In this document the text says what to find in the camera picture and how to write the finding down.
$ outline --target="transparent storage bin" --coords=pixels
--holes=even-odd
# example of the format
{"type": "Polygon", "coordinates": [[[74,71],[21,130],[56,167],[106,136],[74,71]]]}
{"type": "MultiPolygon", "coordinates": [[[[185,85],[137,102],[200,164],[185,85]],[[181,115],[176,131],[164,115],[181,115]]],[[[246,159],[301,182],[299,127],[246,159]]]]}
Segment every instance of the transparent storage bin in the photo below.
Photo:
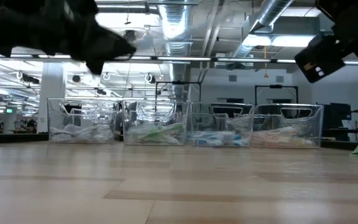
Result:
{"type": "Polygon", "coordinates": [[[188,103],[125,101],[124,144],[182,146],[186,141],[188,103]]]}
{"type": "Polygon", "coordinates": [[[118,102],[48,99],[49,141],[112,143],[118,102]]]}
{"type": "Polygon", "coordinates": [[[319,148],[323,106],[301,104],[257,105],[251,146],[319,148]]]}
{"type": "Polygon", "coordinates": [[[188,141],[206,147],[249,146],[253,107],[242,103],[192,103],[188,141]]]}

